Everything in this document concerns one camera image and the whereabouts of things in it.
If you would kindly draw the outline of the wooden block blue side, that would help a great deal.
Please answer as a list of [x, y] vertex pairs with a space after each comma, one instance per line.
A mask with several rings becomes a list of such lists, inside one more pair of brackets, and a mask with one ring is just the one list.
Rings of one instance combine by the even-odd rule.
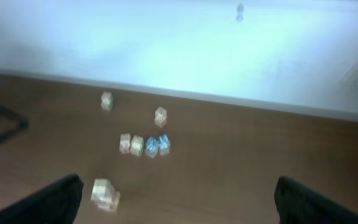
[[108, 179], [95, 179], [91, 193], [91, 201], [99, 204], [102, 198], [110, 197], [114, 191], [114, 187]]

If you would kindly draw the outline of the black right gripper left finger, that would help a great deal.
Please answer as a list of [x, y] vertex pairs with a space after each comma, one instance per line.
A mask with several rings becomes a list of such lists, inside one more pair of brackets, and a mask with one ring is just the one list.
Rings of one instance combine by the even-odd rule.
[[82, 180], [70, 174], [0, 210], [0, 224], [72, 224], [82, 193]]

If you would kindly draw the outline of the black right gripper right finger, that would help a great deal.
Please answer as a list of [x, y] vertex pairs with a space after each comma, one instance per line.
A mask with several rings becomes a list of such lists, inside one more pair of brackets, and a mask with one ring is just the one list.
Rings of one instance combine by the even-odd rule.
[[280, 224], [358, 224], [358, 214], [290, 177], [279, 177], [274, 200]]

